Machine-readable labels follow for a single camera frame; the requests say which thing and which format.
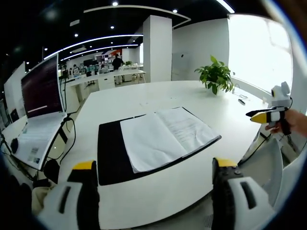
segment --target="black ceiling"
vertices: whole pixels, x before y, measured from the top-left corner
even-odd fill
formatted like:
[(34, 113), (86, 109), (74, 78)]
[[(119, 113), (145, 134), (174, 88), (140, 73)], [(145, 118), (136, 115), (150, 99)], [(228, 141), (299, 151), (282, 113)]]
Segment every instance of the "black ceiling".
[[(2, 1), (0, 21), (2, 26), (2, 47), (0, 51), (1, 76), (3, 84), (12, 71), (23, 61), (29, 61), (29, 69), (42, 60), (42, 47), (47, 56), (57, 50), (85, 40), (109, 36), (134, 34), (151, 14), (170, 17), (173, 25), (183, 18), (159, 11), (136, 8), (116, 8), (83, 13), (84, 10), (112, 5), (113, 0), (33, 0)], [(120, 5), (141, 5), (178, 13), (191, 18), (182, 26), (206, 20), (225, 18), (227, 11), (216, 0), (117, 0)], [(268, 14), (258, 0), (226, 0), (240, 13)], [(80, 23), (70, 27), (75, 20)], [(130, 37), (104, 39), (84, 44), (86, 48), (125, 45)], [(70, 55), (70, 51), (60, 53), (60, 59)]]

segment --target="laptop screen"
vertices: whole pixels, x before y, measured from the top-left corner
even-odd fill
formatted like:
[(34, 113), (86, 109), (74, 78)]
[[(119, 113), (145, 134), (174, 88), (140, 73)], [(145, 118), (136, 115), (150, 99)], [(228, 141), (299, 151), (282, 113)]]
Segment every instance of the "laptop screen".
[(63, 111), (57, 72), (55, 55), (22, 78), (24, 108), (28, 118)]

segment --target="finger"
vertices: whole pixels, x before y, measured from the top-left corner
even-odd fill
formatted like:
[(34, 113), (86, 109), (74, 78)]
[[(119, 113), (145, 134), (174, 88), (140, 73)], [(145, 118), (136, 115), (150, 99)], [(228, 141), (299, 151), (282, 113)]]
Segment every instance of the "finger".
[(282, 132), (282, 128), (281, 127), (275, 127), (273, 129), (271, 129), (270, 132), (272, 134), (274, 134), (274, 133), (281, 133)]
[(264, 127), (265, 130), (270, 130), (271, 128), (274, 128), (274, 127), (271, 127), (271, 126)]

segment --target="white paper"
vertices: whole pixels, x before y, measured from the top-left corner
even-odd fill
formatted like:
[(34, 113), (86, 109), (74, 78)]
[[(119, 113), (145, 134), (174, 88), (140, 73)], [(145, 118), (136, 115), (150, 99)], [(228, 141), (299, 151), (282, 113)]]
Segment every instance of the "white paper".
[(187, 154), (154, 113), (121, 121), (120, 126), (135, 172), (159, 168)]
[(219, 135), (207, 124), (182, 107), (158, 111), (156, 114), (187, 154), (194, 153), (219, 138)]
[(120, 126), (135, 173), (188, 156), (219, 137), (182, 107), (121, 121)]

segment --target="human hand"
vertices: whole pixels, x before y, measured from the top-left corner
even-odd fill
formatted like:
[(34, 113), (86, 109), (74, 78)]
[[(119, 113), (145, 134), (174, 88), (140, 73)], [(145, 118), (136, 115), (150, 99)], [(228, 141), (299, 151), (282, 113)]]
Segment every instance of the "human hand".
[[(285, 112), (285, 119), (290, 126), (291, 131), (298, 132), (299, 134), (307, 137), (307, 117), (293, 109), (289, 109)], [(265, 130), (269, 130), (272, 134), (282, 133), (282, 126), (280, 122), (277, 122), (274, 127), (266, 126)]]

